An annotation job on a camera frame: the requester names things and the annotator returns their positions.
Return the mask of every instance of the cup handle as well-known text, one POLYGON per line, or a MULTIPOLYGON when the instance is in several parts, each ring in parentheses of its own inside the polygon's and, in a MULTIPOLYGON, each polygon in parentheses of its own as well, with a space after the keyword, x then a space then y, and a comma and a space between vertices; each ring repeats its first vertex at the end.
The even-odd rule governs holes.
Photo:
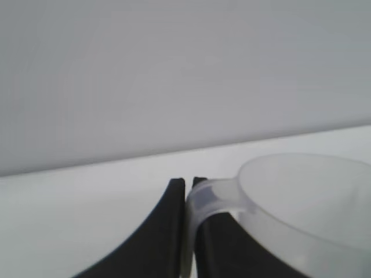
POLYGON ((197 229, 208 217, 218 213, 243 213, 249 209, 236 179, 200 182, 185 203, 181 276, 189 278, 197 229))

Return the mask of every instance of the white wall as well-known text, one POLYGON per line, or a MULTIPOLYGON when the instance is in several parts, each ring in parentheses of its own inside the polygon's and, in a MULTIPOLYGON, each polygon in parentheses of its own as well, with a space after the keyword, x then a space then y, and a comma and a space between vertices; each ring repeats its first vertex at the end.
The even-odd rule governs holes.
POLYGON ((2 0, 0 174, 371 123, 371 2, 2 0))

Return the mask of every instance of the white table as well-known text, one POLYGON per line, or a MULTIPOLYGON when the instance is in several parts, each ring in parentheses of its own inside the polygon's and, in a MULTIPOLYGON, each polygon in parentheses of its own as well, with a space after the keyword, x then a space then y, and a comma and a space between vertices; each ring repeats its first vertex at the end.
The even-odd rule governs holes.
POLYGON ((371 163, 371 126, 0 178, 0 277, 68 278, 112 251, 145 219, 170 178, 233 177, 271 153, 371 163))

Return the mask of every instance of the translucent plastic cup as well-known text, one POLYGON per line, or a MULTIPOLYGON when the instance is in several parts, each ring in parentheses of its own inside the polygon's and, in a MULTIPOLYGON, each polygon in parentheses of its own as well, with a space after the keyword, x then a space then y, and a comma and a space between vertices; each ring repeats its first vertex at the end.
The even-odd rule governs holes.
POLYGON ((235 213, 248 234, 308 277, 371 277, 368 164, 270 155, 247 162, 236 178, 200 183, 186 203, 183 278, 190 275, 197 228, 223 212, 235 213))

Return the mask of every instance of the measuring cup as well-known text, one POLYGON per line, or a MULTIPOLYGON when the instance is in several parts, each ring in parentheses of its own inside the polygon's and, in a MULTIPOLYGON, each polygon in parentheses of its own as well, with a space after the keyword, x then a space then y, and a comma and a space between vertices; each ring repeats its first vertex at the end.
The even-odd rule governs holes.
POLYGON ((197 228, 225 212, 308 277, 371 277, 371 166, 366 163, 269 155, 247 162, 233 179, 200 183, 186 202, 183 278, 190 276, 197 228))

